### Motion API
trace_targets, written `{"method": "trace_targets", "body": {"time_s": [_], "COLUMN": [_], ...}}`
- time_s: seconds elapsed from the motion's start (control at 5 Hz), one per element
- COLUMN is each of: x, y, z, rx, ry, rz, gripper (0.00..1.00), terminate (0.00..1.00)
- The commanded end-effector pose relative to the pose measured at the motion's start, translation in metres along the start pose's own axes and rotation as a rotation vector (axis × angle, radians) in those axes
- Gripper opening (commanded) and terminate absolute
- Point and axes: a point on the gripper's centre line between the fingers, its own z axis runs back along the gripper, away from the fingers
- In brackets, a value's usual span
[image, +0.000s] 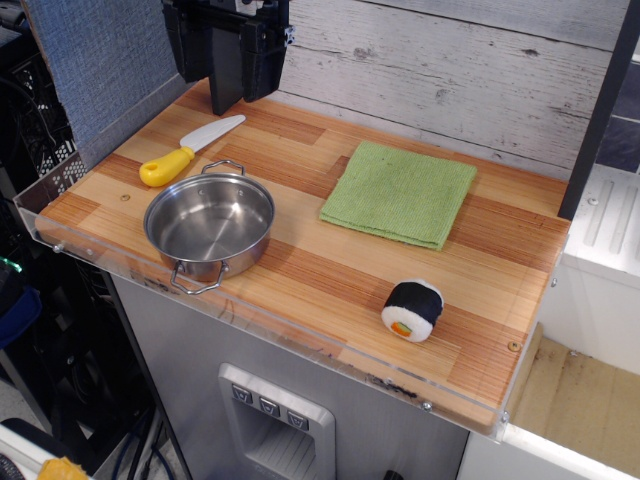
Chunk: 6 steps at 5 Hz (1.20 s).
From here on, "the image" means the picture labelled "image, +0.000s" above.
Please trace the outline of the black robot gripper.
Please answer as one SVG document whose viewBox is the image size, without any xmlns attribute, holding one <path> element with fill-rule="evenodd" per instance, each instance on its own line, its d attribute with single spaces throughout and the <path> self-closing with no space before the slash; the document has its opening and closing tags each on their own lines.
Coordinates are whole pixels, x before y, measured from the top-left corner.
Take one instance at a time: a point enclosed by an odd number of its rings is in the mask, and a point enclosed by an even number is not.
<svg viewBox="0 0 640 480">
<path fill-rule="evenodd" d="M 286 49 L 295 42 L 288 1 L 163 1 L 162 11 L 176 68 L 186 82 L 211 75 L 218 31 L 240 35 L 246 102 L 279 89 Z"/>
</svg>

